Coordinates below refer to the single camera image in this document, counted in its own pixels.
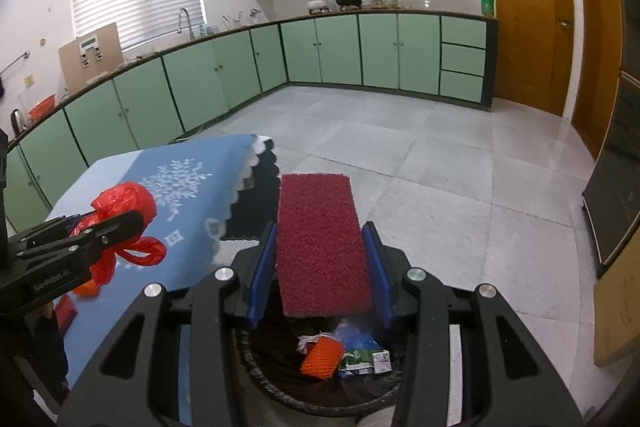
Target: red plastic bag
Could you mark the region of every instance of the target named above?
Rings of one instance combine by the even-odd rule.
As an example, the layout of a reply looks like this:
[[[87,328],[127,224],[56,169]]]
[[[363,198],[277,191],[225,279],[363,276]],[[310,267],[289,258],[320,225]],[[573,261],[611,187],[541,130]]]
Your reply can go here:
[[[145,228],[156,217],[156,202],[145,187],[134,182],[124,182],[115,187],[107,188],[91,202],[95,212],[83,217],[71,232],[78,235],[82,230],[94,226],[105,219],[123,214],[129,210],[136,210],[142,214]],[[137,256],[126,250],[139,251],[147,255]],[[78,295],[97,295],[100,286],[108,284],[113,278],[116,268],[116,254],[130,263],[139,266],[154,266],[164,259],[165,245],[155,237],[132,237],[122,241],[114,247],[102,251],[102,257],[91,265],[92,281],[74,289]]]

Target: cardboard box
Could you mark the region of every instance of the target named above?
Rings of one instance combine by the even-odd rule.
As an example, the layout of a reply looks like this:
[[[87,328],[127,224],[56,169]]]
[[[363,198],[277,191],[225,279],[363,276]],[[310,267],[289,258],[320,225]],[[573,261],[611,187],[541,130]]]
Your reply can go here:
[[[100,44],[102,58],[96,60],[94,50],[89,50],[86,54],[89,64],[84,67],[79,45],[80,42],[85,42],[94,36]],[[60,57],[62,74],[65,77],[66,89],[69,95],[75,94],[92,82],[107,76],[115,70],[117,65],[124,62],[116,23],[98,28],[95,32],[82,35],[75,41],[65,44],[58,50],[58,56]]]
[[[593,361],[602,367],[640,347],[640,229],[594,286]]]

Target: white pot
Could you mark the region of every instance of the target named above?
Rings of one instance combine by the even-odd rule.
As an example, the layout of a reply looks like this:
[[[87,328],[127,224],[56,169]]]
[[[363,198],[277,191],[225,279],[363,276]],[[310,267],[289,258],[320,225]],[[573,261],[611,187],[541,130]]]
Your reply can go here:
[[[326,0],[306,0],[306,7],[310,10],[324,10],[329,5]]]

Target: faucet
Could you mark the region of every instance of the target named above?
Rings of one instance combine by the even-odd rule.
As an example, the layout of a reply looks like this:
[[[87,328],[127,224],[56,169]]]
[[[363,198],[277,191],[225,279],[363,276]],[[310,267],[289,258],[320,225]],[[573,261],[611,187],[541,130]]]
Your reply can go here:
[[[189,12],[187,11],[186,8],[180,8],[180,11],[178,12],[178,33],[182,33],[182,12],[184,12],[187,15],[187,25],[189,27],[189,40],[193,41],[193,39],[195,39],[195,36],[193,35],[193,29],[191,28],[191,17],[189,17]]]

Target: black trash bag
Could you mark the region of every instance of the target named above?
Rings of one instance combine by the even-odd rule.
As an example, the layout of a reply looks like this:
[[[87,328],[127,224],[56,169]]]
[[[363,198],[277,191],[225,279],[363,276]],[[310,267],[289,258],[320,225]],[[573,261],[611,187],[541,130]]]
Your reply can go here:
[[[258,327],[238,331],[236,342],[242,365],[253,383],[269,398],[306,414],[326,417],[362,416],[393,405],[402,378],[406,331],[373,328],[373,337],[389,351],[393,370],[318,380],[300,373],[305,355],[297,352],[300,335],[333,331],[341,317],[294,319],[282,311],[277,281],[271,285],[267,308]],[[359,317],[372,322],[372,317]]]

